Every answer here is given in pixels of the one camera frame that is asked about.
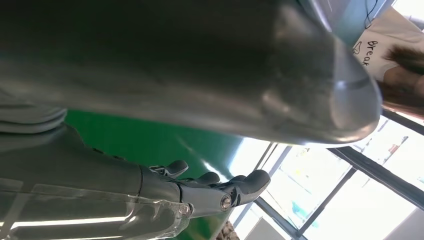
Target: gray robot arm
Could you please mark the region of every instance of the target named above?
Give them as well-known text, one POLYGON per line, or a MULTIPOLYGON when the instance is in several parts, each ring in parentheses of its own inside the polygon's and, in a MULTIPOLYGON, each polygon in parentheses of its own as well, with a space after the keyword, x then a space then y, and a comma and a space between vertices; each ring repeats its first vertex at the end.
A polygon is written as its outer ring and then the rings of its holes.
POLYGON ((215 173, 175 179, 184 161, 146 167, 87 147, 65 124, 38 134, 2 134, 0 239, 174 237, 190 218, 252 202, 264 171, 218 183, 215 173))

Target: green panel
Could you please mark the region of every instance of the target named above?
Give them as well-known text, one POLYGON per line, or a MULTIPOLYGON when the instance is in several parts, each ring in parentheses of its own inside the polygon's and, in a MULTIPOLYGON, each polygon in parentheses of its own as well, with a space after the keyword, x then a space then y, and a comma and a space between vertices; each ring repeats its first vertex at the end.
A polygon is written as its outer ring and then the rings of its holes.
MULTIPOLYGON (((69 111, 66 122, 84 142, 110 155, 146 166, 185 160, 182 177, 196 178, 214 168, 228 179, 228 166, 243 138, 205 130, 124 117, 69 111)), ((220 230, 227 214, 192 219, 179 240, 208 240, 220 230)))

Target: gray fabric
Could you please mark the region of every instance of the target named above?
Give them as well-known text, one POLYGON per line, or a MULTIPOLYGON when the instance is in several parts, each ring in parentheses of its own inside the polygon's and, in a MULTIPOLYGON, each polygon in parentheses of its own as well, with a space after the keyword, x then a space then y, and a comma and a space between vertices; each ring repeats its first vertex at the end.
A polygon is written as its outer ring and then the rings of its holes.
POLYGON ((0 91, 0 133, 46 132, 59 126, 66 113, 65 108, 37 105, 0 91))

